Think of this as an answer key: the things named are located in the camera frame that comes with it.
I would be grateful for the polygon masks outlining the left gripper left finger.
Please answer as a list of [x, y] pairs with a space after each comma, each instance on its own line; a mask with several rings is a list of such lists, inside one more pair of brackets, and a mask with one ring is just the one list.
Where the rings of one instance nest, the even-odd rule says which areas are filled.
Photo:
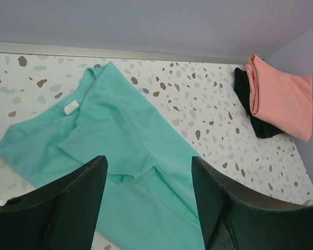
[[97, 156], [0, 206], [0, 249], [91, 249], [107, 175]]

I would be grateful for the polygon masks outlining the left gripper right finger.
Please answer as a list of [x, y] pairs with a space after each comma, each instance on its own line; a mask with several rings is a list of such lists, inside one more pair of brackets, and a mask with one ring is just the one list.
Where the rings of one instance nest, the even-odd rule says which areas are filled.
[[313, 205], [261, 194], [197, 156], [191, 174], [206, 249], [313, 249]]

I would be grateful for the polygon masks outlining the teal t-shirt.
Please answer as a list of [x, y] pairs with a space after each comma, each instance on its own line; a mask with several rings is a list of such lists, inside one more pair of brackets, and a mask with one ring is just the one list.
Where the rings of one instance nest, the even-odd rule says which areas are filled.
[[105, 156], [97, 230], [121, 249], [204, 248], [196, 155], [112, 63], [88, 68], [71, 95], [0, 141], [0, 157], [37, 187]]

